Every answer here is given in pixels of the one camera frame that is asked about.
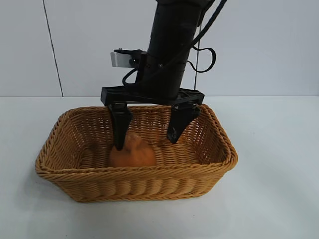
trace wicker basket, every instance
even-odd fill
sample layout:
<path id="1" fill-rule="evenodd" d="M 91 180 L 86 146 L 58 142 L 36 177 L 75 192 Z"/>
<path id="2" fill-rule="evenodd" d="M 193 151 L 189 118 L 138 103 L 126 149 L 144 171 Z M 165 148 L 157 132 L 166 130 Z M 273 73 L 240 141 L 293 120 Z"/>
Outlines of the wicker basket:
<path id="1" fill-rule="evenodd" d="M 237 154 L 206 105 L 177 144 L 166 138 L 170 107 L 130 107 L 129 131 L 147 140 L 157 165 L 110 168 L 112 127 L 105 107 L 69 110 L 58 119 L 36 160 L 37 174 L 77 202 L 175 200 L 201 196 L 237 163 Z"/>

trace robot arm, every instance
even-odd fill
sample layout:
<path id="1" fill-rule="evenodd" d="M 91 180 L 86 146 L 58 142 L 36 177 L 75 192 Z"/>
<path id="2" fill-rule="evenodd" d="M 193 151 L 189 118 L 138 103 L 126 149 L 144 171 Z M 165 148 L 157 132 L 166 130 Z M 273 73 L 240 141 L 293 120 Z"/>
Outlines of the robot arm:
<path id="1" fill-rule="evenodd" d="M 150 45 L 142 50 L 114 50 L 114 67 L 133 68 L 122 80 L 123 86 L 103 87 L 101 100 L 108 107 L 117 150 L 123 148 L 124 139 L 132 120 L 127 104 L 147 103 L 172 106 L 167 138 L 176 143 L 185 128 L 200 114 L 204 94 L 180 88 L 184 70 L 192 47 L 207 32 L 226 0 L 195 36 L 207 10 L 214 0 L 157 0 Z M 135 83 L 126 79 L 137 72 Z"/>

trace silver metal plate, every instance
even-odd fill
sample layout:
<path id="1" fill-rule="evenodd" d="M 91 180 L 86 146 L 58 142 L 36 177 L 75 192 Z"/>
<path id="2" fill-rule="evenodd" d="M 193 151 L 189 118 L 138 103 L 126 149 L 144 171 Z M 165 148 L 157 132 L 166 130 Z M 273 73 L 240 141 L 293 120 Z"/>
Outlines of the silver metal plate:
<path id="1" fill-rule="evenodd" d="M 130 65 L 130 60 L 132 57 L 128 54 L 121 54 L 118 52 L 111 52 L 111 61 L 113 67 L 125 67 L 125 68 L 133 68 Z"/>

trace white tabletop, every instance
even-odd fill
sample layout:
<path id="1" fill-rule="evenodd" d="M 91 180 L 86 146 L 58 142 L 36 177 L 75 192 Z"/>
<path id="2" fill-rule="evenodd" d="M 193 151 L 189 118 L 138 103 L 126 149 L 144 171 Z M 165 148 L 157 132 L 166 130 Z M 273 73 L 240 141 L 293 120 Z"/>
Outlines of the white tabletop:
<path id="1" fill-rule="evenodd" d="M 80 204 L 34 161 L 58 116 L 99 98 L 0 98 L 2 239 L 318 239 L 319 97 L 207 97 L 239 162 L 205 196 Z"/>

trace white wall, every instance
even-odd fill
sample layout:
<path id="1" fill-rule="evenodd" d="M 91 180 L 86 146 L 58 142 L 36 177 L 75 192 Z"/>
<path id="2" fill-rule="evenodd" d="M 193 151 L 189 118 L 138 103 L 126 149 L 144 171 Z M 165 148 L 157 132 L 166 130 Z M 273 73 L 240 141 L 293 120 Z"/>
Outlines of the white wall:
<path id="1" fill-rule="evenodd" d="M 61 96 L 42 0 L 0 1 L 1 96 Z"/>
<path id="2" fill-rule="evenodd" d="M 45 3 L 66 96 L 120 85 L 128 69 L 112 68 L 110 51 L 148 47 L 155 0 Z M 207 96 L 319 95 L 318 9 L 316 0 L 229 0 L 201 41 L 217 62 L 197 88 Z M 0 1 L 0 31 L 0 96 L 60 96 L 42 0 Z M 209 63 L 201 53 L 199 68 Z M 188 66 L 182 86 L 192 88 L 194 76 Z"/>
<path id="3" fill-rule="evenodd" d="M 121 85 L 130 69 L 112 68 L 110 52 L 119 47 L 148 48 L 155 0 L 46 0 L 45 3 L 66 96 L 99 96 L 103 86 Z M 193 87 L 194 76 L 189 67 L 183 86 Z"/>
<path id="4" fill-rule="evenodd" d="M 201 42 L 215 49 L 217 61 L 200 75 L 198 89 L 214 96 L 319 95 L 318 9 L 317 0 L 229 0 Z M 199 68 L 210 58 L 200 54 Z"/>

